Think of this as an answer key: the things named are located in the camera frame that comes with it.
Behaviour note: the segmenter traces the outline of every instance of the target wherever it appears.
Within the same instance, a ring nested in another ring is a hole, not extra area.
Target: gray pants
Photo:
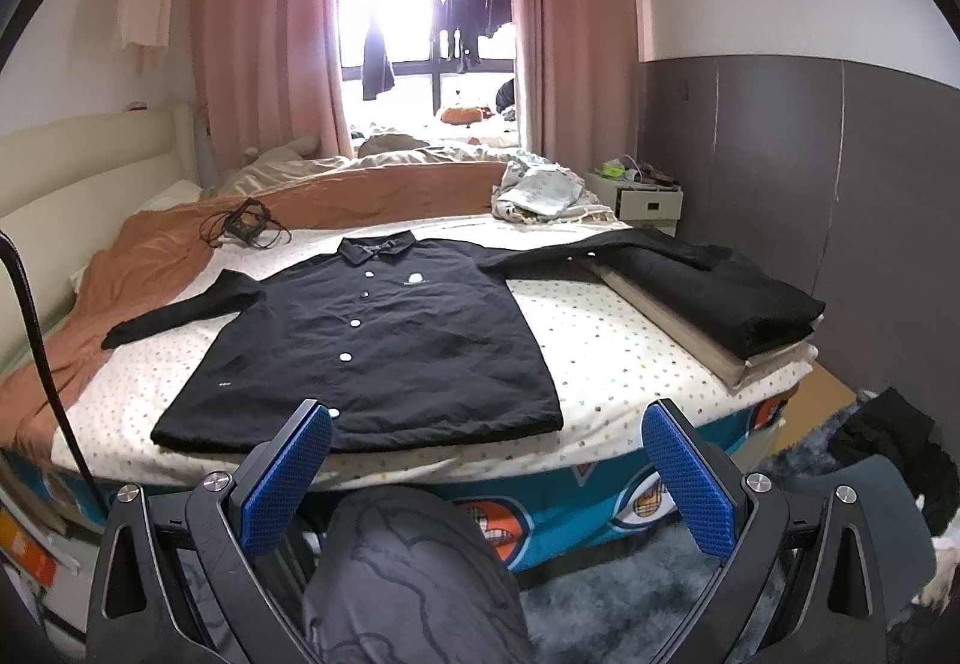
[[[304,594],[325,664],[530,664],[517,583],[448,501],[384,486],[341,501]]]

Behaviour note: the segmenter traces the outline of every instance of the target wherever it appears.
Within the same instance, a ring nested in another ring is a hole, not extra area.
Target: cable
[[[627,160],[629,160],[634,165],[634,169],[637,169],[637,171],[640,172],[641,170],[640,166],[637,164],[637,161],[634,160],[634,156],[627,155],[626,153],[624,153],[623,157],[620,158],[621,161],[623,160],[623,158],[626,158]]]
[[[56,391],[53,372],[50,371],[50,362],[47,359],[47,351],[43,346],[43,333],[40,330],[40,319],[37,318],[37,307],[34,304],[34,297],[30,292],[30,283],[27,280],[27,272],[23,268],[23,261],[20,254],[13,246],[13,242],[3,231],[0,231],[0,258],[3,259],[7,273],[13,280],[13,290],[16,292],[16,300],[20,305],[20,314],[23,316],[23,323],[27,328],[27,340],[30,342],[30,351],[34,356],[34,364],[37,366],[37,375],[40,375],[40,384],[43,386],[43,392],[47,396],[47,402],[51,410],[54,410],[56,424],[64,434],[64,440],[73,456],[73,461],[80,470],[80,477],[86,483],[86,487],[93,496],[93,501],[97,504],[97,509],[102,512],[104,520],[109,516],[109,509],[104,497],[100,494],[97,483],[90,474],[90,468],[86,465],[83,453],[80,451],[80,445],[77,443],[73,429],[70,427],[70,419],[66,416],[64,402],[59,398],[59,392]]]
[[[277,232],[267,244],[258,241],[260,234],[265,230]],[[221,237],[234,237],[247,247],[254,250],[269,250],[286,234],[286,242],[293,239],[289,229],[274,220],[270,210],[262,201],[247,199],[239,207],[224,212],[217,212],[200,223],[200,241],[208,247],[219,247]]]

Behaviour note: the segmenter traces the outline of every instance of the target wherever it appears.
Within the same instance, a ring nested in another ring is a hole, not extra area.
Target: drawer
[[[618,218],[624,223],[636,223],[656,220],[680,219],[683,207],[683,191],[620,191],[620,211]]]

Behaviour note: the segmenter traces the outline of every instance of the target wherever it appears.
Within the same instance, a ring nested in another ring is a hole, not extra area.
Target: nightstand
[[[584,183],[587,190],[596,194],[600,203],[611,207],[624,223],[659,228],[670,236],[677,233],[677,220],[683,208],[683,191],[679,186],[664,188],[625,179],[607,179],[593,173],[587,174]]]

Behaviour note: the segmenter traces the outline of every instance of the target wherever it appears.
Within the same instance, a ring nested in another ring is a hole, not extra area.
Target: floor
[[[784,408],[786,423],[771,447],[771,453],[796,444],[817,428],[830,415],[848,407],[856,394],[837,380],[819,363],[813,364],[813,373],[800,383],[800,390]]]

